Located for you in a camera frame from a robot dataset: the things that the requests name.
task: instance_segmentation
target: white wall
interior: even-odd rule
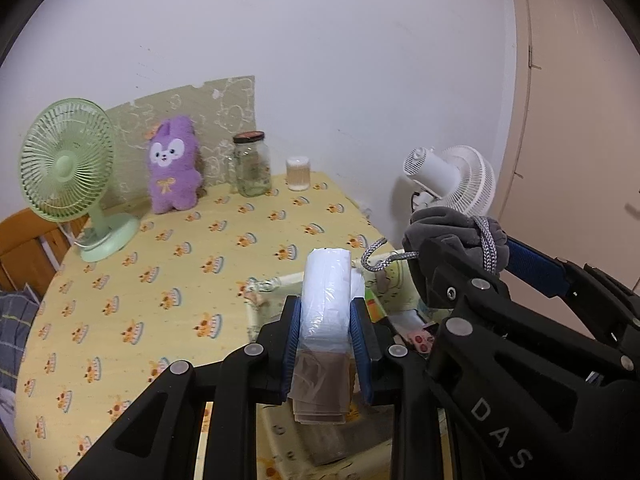
[[[404,156],[465,143],[499,168],[514,71],[513,0],[46,0],[0,67],[0,218],[24,207],[21,138],[51,102],[252,74],[274,169],[311,156],[397,244]]]

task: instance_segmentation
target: yellow bow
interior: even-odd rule
[[[162,188],[160,190],[160,194],[169,193],[171,191],[171,188],[169,186],[175,184],[175,179],[170,176],[169,178],[165,178],[164,180],[157,180],[156,184],[158,184],[158,186]]]

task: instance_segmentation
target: fan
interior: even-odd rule
[[[433,148],[415,148],[404,160],[403,169],[423,190],[414,194],[414,210],[439,205],[482,216],[494,200],[494,170],[471,146],[453,146],[438,155]]]
[[[83,99],[64,99],[29,128],[20,152],[20,188],[38,215],[67,222],[89,213],[91,227],[76,240],[82,259],[102,260],[123,248],[140,221],[127,213],[105,217],[100,199],[113,172],[111,122]]]

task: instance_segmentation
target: green fan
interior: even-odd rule
[[[99,106],[64,99],[38,116],[20,152],[20,187],[31,209],[52,222],[89,213],[91,227],[76,240],[86,262],[120,250],[140,226],[135,216],[105,216],[100,208],[113,172],[111,132],[111,122]]]

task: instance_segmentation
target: plaid fabric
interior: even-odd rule
[[[38,304],[22,292],[0,292],[0,388],[15,392]]]

